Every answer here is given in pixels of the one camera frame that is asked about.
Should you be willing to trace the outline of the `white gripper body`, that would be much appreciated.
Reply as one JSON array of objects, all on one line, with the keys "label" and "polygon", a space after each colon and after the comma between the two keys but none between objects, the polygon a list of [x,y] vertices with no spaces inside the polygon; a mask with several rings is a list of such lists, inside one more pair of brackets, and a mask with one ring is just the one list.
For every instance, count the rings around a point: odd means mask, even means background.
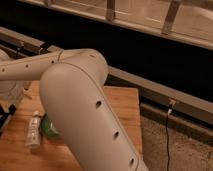
[{"label": "white gripper body", "polygon": [[22,100],[24,84],[22,81],[0,81],[0,100],[15,104]]}]

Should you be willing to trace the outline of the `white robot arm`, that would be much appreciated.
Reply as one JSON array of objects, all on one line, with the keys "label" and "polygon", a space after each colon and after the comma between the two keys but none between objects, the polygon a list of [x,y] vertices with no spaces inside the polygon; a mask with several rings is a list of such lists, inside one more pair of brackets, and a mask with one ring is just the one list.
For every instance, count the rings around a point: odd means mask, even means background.
[{"label": "white robot arm", "polygon": [[39,82],[43,108],[84,171],[149,171],[103,87],[104,56],[90,48],[13,59],[0,50],[0,97],[16,81]]}]

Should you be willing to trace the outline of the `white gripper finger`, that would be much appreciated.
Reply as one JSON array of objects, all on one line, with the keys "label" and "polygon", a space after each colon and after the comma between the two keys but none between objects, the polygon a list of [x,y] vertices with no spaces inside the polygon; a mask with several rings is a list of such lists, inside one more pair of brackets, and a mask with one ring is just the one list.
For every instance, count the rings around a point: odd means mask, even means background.
[{"label": "white gripper finger", "polygon": [[27,98],[29,100],[32,100],[32,97],[26,92],[23,92],[23,97],[25,97],[25,98]]}]

